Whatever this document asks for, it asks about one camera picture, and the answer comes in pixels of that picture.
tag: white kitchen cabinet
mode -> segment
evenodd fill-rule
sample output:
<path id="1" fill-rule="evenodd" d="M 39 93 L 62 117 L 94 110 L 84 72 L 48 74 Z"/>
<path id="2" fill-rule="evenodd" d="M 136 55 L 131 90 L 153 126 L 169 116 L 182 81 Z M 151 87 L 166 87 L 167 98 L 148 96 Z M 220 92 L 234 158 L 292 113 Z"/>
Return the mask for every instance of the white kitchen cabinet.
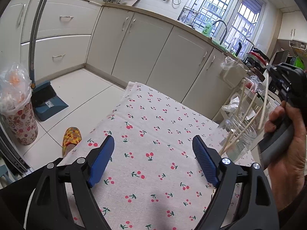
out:
<path id="1" fill-rule="evenodd" d="M 114 63 L 134 12 L 104 7 L 92 38 L 87 64 L 108 74 Z"/>
<path id="2" fill-rule="evenodd" d="M 135 13 L 120 47 L 112 75 L 145 84 L 173 25 Z"/>
<path id="3" fill-rule="evenodd" d="M 184 105 L 209 119 L 215 116 L 233 90 L 219 77 L 225 57 L 219 50 L 213 49 L 182 101 Z"/>
<path id="4" fill-rule="evenodd" d="M 301 11 L 283 14 L 278 39 L 307 43 L 307 21 Z"/>
<path id="5" fill-rule="evenodd" d="M 182 102 L 212 50 L 205 41 L 174 27 L 146 85 Z"/>
<path id="6" fill-rule="evenodd" d="M 85 63 L 90 35 L 69 35 L 36 41 L 35 80 Z M 21 45 L 20 62 L 28 65 L 29 42 Z"/>
<path id="7" fill-rule="evenodd" d="M 30 0 L 11 0 L 0 18 L 0 72 L 19 63 L 22 25 Z"/>
<path id="8" fill-rule="evenodd" d="M 21 42 L 30 40 L 39 0 L 31 0 L 22 30 Z M 37 39 L 74 34 L 92 34 L 101 6 L 83 0 L 47 0 Z"/>

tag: floor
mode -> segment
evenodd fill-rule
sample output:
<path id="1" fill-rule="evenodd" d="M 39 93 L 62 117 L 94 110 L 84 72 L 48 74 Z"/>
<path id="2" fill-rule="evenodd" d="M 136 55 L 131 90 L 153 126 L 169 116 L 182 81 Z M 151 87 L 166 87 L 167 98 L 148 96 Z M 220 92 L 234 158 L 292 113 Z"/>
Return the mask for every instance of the floor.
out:
<path id="1" fill-rule="evenodd" d="M 23 146 L 15 141 L 34 170 L 62 157 L 63 135 L 68 127 L 75 126 L 86 136 L 112 111 L 125 91 L 86 69 L 60 76 L 51 85 L 69 107 L 44 122 L 37 121 L 38 136 L 34 143 Z"/>

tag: yellow slipper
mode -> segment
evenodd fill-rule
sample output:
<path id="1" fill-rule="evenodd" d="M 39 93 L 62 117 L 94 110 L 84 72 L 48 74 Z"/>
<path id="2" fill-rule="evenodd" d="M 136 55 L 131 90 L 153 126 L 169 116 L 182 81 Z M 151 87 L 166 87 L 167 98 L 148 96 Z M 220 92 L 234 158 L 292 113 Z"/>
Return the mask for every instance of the yellow slipper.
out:
<path id="1" fill-rule="evenodd" d="M 63 138 L 62 155 L 64 156 L 66 147 L 70 144 L 77 145 L 82 140 L 81 133 L 77 127 L 69 127 Z"/>

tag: window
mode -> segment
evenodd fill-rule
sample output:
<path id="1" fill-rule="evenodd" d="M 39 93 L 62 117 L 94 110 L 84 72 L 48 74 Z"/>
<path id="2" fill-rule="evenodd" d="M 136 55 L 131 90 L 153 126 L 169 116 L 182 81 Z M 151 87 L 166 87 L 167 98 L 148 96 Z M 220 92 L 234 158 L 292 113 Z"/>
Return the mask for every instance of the window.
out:
<path id="1" fill-rule="evenodd" d="M 234 52 L 238 50 L 239 42 L 241 42 L 242 49 L 239 57 L 243 57 L 247 51 L 249 42 L 245 40 L 245 37 L 247 36 L 246 38 L 250 39 L 253 36 L 262 5 L 263 2 L 260 0 L 242 0 L 240 4 L 238 13 L 224 41 L 227 47 L 231 44 L 231 41 L 234 41 L 231 48 Z"/>
<path id="2" fill-rule="evenodd" d="M 206 22 L 215 22 L 221 20 L 225 14 L 227 6 L 230 0 L 196 0 L 193 5 L 193 9 L 198 9 L 198 17 L 194 20 L 194 27 L 203 29 Z M 214 35 L 216 29 L 218 28 L 219 23 L 213 26 L 211 31 L 211 36 Z"/>
<path id="3" fill-rule="evenodd" d="M 257 23 L 262 19 L 264 5 L 262 0 L 192 0 L 189 7 L 199 12 L 193 21 L 195 28 L 202 30 L 207 22 L 223 20 L 228 27 L 223 45 L 227 48 L 234 43 L 231 50 L 236 52 L 240 42 L 242 49 L 239 57 L 242 58 L 251 47 L 246 39 L 253 41 L 257 33 Z M 224 29 L 222 23 L 218 22 L 210 35 L 218 41 L 224 35 Z"/>

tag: green bottle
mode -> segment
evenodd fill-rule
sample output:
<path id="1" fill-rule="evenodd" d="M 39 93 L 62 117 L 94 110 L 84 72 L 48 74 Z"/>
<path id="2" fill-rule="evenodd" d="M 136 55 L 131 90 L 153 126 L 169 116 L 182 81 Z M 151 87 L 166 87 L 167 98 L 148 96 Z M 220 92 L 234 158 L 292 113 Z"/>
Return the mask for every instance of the green bottle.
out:
<path id="1" fill-rule="evenodd" d="M 207 22 L 203 31 L 201 32 L 203 35 L 209 37 L 210 33 L 212 31 L 212 24 L 210 22 Z"/>

